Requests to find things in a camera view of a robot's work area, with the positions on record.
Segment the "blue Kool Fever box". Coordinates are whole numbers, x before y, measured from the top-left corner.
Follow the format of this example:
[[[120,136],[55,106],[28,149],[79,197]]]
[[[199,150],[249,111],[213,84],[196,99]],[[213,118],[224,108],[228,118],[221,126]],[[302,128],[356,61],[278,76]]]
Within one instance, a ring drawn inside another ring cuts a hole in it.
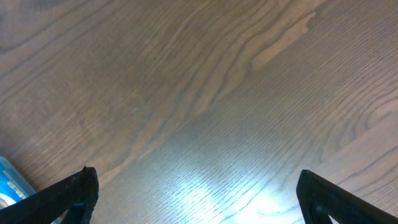
[[[35,194],[35,190],[11,165],[1,157],[1,209],[14,205]]]

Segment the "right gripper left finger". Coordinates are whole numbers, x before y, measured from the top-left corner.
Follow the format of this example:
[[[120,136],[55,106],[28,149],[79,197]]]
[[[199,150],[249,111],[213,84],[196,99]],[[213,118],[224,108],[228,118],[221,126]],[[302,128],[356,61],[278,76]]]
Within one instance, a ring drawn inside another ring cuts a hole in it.
[[[94,167],[81,171],[1,210],[2,224],[62,223],[89,224],[99,197]]]

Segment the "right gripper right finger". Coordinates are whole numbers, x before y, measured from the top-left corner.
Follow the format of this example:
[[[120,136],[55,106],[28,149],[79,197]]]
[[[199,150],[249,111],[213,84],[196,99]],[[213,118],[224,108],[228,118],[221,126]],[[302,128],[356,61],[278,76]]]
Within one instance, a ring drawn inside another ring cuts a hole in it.
[[[306,224],[397,223],[397,217],[365,202],[310,170],[302,170],[296,194]]]

